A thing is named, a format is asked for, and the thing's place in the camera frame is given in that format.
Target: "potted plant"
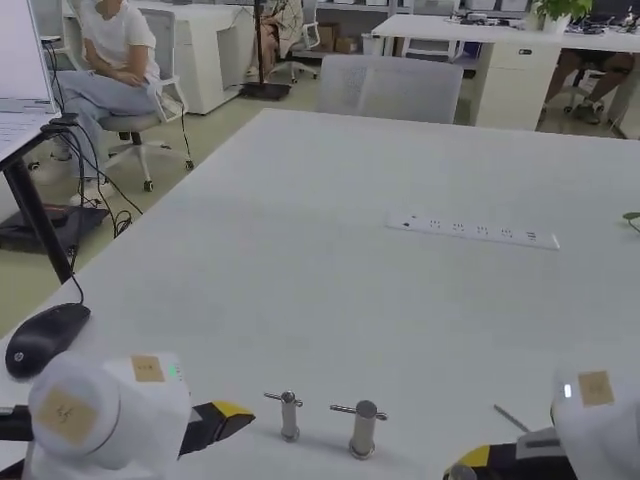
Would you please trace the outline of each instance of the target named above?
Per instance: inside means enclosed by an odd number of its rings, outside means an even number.
[[[536,14],[544,18],[543,30],[562,33],[572,17],[584,17],[591,11],[593,0],[538,0],[536,3]]]

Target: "light blue pants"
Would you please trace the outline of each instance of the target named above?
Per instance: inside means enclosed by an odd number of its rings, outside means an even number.
[[[106,155],[102,153],[100,142],[100,119],[110,115],[146,115],[153,113],[155,108],[147,96],[146,87],[130,87],[112,78],[100,76],[86,71],[57,72],[58,81],[53,85],[56,100],[64,106],[67,113],[76,113],[77,122],[87,132],[91,142],[80,128],[71,129],[80,144],[80,151],[84,157],[85,178],[96,178],[96,169],[87,164],[91,162],[101,172],[101,165]],[[67,138],[72,145],[77,146],[75,138]],[[96,159],[91,144],[95,147]],[[71,154],[73,172],[80,177],[80,161],[76,152],[63,142],[59,142],[62,151]]]

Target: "metal pin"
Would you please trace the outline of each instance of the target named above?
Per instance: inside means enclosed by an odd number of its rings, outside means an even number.
[[[297,424],[296,408],[303,405],[302,400],[298,400],[291,390],[282,392],[280,395],[265,393],[264,396],[273,400],[280,400],[282,403],[282,430],[280,430],[282,438],[287,442],[298,440],[300,429]]]
[[[527,428],[527,426],[522,423],[520,420],[518,420],[516,417],[514,417],[513,415],[511,415],[509,412],[507,412],[504,408],[502,408],[500,405],[494,405],[493,409],[498,412],[500,415],[502,415],[504,418],[506,418],[511,424],[513,424],[514,426],[516,426],[517,428],[519,428],[520,430],[522,430],[524,433],[531,433],[531,430],[529,430],[529,428]]]
[[[349,441],[349,451],[358,460],[366,460],[376,450],[373,441],[373,434],[376,428],[376,420],[386,421],[388,415],[378,412],[376,404],[369,400],[358,402],[356,408],[343,407],[342,405],[331,405],[330,410],[334,412],[351,413],[356,416],[353,427],[353,436]]]

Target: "floor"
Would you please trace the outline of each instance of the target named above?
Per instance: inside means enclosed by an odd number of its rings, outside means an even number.
[[[469,103],[465,98],[471,83],[465,83],[456,123],[466,124],[469,116]],[[235,99],[207,116],[188,116],[186,130],[191,154],[196,165],[232,136],[245,123],[263,108],[282,108],[290,110],[313,110],[317,81],[301,80],[294,86],[291,95],[284,101],[273,104],[243,99]],[[575,122],[563,113],[566,98],[559,97],[549,108],[547,119],[540,130],[545,132],[613,136],[608,127],[591,127]],[[163,139],[175,148],[184,149],[182,130],[179,122],[154,129],[147,139]],[[110,142],[117,142],[115,137]],[[151,207],[159,198],[177,184],[186,171],[180,163],[158,162],[151,165],[155,190],[152,193],[142,191],[142,176],[134,162],[126,162],[114,167],[109,175],[118,186],[143,210]],[[73,193],[72,180],[55,187],[41,188],[43,199],[52,203],[64,203]],[[122,198],[112,202],[114,211],[126,208]],[[78,255],[77,268],[82,268],[112,241],[112,227],[108,221],[88,237],[82,244]],[[0,250],[0,336],[12,329],[22,318],[38,307],[59,286],[47,258],[36,254],[23,254]]]

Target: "power strip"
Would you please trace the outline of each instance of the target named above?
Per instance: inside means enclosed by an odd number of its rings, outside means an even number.
[[[486,224],[452,222],[424,215],[401,214],[389,215],[386,226],[410,232],[447,235],[485,242],[510,243],[512,245],[546,250],[560,250],[560,244],[555,235],[534,230],[518,230]]]

